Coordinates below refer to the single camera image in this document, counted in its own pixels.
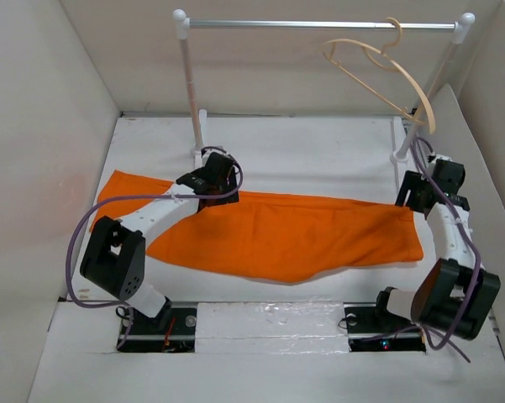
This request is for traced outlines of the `orange trousers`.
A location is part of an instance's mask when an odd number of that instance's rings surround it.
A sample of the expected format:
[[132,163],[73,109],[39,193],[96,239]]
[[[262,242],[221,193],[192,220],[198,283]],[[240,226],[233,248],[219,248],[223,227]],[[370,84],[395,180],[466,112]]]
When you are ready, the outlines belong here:
[[423,259],[407,207],[242,191],[234,203],[183,218],[148,247],[152,259],[188,269],[297,283],[328,270]]

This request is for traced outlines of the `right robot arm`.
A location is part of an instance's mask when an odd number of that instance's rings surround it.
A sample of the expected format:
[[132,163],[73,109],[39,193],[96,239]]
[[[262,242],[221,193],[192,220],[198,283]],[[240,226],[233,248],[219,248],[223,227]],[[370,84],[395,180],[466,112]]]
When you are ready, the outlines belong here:
[[499,277],[483,268],[471,239],[470,205],[458,193],[465,178],[465,167],[443,155],[429,157],[420,172],[405,172],[396,204],[423,214],[437,261],[414,293],[387,287],[371,310],[371,320],[383,331],[404,319],[425,333],[438,332],[434,350],[452,337],[474,339],[501,287]]

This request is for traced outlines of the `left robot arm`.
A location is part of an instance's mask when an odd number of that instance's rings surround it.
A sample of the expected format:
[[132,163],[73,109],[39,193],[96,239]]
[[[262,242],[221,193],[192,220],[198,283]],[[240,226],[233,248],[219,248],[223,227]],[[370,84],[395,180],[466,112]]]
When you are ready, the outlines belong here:
[[235,203],[243,174],[236,159],[219,147],[202,149],[203,165],[152,195],[116,196],[148,203],[113,219],[103,216],[92,227],[80,274],[118,301],[133,308],[129,321],[140,319],[151,332],[170,325],[171,301],[145,280],[147,248],[164,232],[205,207]]

